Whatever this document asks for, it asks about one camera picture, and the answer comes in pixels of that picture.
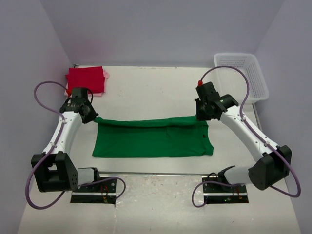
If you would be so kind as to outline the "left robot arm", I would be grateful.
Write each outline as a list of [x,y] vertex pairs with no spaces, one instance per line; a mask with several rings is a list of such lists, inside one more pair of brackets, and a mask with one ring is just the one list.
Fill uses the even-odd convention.
[[31,159],[40,192],[74,191],[82,185],[95,192],[101,187],[96,168],[77,169],[69,157],[80,126],[94,121],[98,116],[88,99],[89,92],[88,88],[73,88],[71,96],[58,112],[58,125],[48,146]]

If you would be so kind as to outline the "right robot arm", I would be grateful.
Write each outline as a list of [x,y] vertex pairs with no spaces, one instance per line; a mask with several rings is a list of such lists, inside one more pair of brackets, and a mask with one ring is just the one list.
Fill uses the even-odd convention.
[[251,153],[255,165],[252,167],[230,166],[219,172],[217,185],[227,192],[235,184],[253,184],[264,190],[284,179],[290,173],[292,152],[286,145],[278,144],[266,137],[253,123],[246,126],[248,117],[241,112],[240,105],[231,95],[220,96],[211,82],[196,87],[196,118],[200,121],[217,119],[229,127]]

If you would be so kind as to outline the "green t shirt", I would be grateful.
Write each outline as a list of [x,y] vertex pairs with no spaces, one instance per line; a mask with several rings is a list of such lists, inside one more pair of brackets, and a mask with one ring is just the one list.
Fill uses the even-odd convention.
[[119,121],[98,117],[96,158],[211,156],[209,126],[195,116]]

